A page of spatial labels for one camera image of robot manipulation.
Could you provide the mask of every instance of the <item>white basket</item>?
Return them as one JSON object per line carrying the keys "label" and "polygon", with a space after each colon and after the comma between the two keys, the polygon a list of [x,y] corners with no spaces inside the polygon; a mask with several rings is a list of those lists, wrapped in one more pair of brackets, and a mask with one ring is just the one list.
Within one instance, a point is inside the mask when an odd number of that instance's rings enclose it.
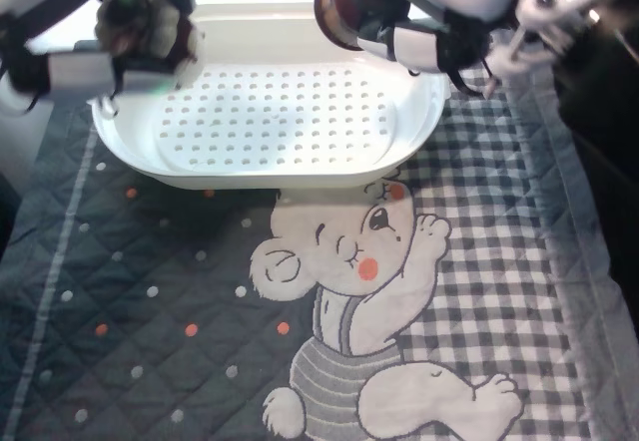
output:
{"label": "white basket", "polygon": [[338,188],[391,172],[426,141],[449,95],[444,76],[327,41],[313,8],[206,6],[207,67],[178,93],[123,96],[93,118],[133,169],[191,190]]}

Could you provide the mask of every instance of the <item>gray dot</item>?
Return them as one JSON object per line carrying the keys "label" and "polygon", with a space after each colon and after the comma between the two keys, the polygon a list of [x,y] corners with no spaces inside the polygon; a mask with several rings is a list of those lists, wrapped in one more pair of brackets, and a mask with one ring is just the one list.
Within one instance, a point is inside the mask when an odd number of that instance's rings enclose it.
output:
{"label": "gray dot", "polygon": [[229,366],[227,368],[227,377],[230,379],[236,378],[238,376],[238,367],[236,365]]}
{"label": "gray dot", "polygon": [[51,370],[46,369],[40,373],[40,382],[42,384],[49,384],[49,381],[51,381],[52,376],[53,376],[53,373],[51,372]]}
{"label": "gray dot", "polygon": [[136,366],[131,370],[131,377],[133,379],[140,379],[144,374],[144,368],[142,366]]}
{"label": "gray dot", "polygon": [[84,423],[89,418],[89,412],[86,409],[80,409],[76,413],[76,423]]}
{"label": "gray dot", "polygon": [[181,409],[176,409],[171,415],[171,420],[174,423],[181,423],[182,421],[184,421],[184,411],[182,411]]}
{"label": "gray dot", "polygon": [[65,291],[62,295],[60,295],[60,299],[63,303],[68,303],[73,299],[73,291]]}

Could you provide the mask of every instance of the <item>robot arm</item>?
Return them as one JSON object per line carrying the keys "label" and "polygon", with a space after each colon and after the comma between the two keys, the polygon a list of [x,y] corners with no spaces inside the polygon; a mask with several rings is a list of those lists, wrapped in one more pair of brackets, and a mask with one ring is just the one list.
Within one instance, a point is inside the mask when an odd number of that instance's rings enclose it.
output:
{"label": "robot arm", "polygon": [[41,55],[26,48],[87,1],[0,0],[0,75],[32,105],[170,90],[199,75],[202,36],[188,18],[194,0],[103,0],[95,47]]}
{"label": "robot arm", "polygon": [[[324,34],[349,50],[396,61],[411,74],[445,73],[468,95],[489,96],[501,79],[560,61],[606,0],[316,0]],[[408,20],[409,4],[432,16]],[[515,29],[509,43],[491,43],[496,29]],[[482,93],[459,71],[482,62],[491,83]]]}

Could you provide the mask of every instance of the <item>quilted blanket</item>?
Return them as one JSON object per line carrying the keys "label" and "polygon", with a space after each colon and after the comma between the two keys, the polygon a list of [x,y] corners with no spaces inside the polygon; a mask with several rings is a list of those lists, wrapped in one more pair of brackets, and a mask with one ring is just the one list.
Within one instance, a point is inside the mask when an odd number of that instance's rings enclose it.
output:
{"label": "quilted blanket", "polygon": [[551,82],[453,92],[339,191],[172,189],[57,108],[0,265],[2,439],[639,440]]}

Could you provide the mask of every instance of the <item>polka dot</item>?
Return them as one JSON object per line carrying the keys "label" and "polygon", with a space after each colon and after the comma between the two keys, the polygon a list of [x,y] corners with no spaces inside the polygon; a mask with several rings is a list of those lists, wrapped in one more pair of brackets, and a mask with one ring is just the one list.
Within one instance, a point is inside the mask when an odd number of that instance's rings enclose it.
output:
{"label": "polka dot", "polygon": [[291,327],[289,326],[288,323],[282,322],[278,325],[278,333],[282,336],[289,334],[289,331],[291,331]]}
{"label": "polka dot", "polygon": [[107,333],[109,332],[109,326],[107,326],[106,324],[100,324],[98,325],[98,327],[96,328],[96,335],[97,336],[106,336]]}
{"label": "polka dot", "polygon": [[405,193],[401,185],[393,185],[390,187],[390,196],[393,200],[403,200]]}
{"label": "polka dot", "polygon": [[73,291],[65,291],[62,295],[60,295],[60,299],[63,303],[68,303],[73,299]]}
{"label": "polka dot", "polygon": [[136,366],[131,370],[131,377],[133,379],[140,379],[144,374],[144,368],[142,366]]}
{"label": "polka dot", "polygon": [[184,332],[187,336],[193,338],[196,334],[198,334],[198,325],[190,324],[189,326],[187,326],[187,329],[185,329]]}
{"label": "polka dot", "polygon": [[233,365],[227,368],[227,377],[230,379],[238,377],[238,367]]}
{"label": "polka dot", "polygon": [[86,409],[80,409],[76,413],[76,423],[84,423],[89,418],[89,412]]}
{"label": "polka dot", "polygon": [[359,277],[364,281],[373,281],[377,278],[377,261],[373,258],[364,259],[360,264],[357,272]]}
{"label": "polka dot", "polygon": [[176,409],[171,415],[171,421],[176,424],[184,421],[184,411],[182,411],[181,409]]}
{"label": "polka dot", "polygon": [[43,372],[40,373],[40,383],[42,384],[49,384],[49,382],[51,381],[51,378],[53,377],[53,373],[51,372],[50,369],[46,369]]}

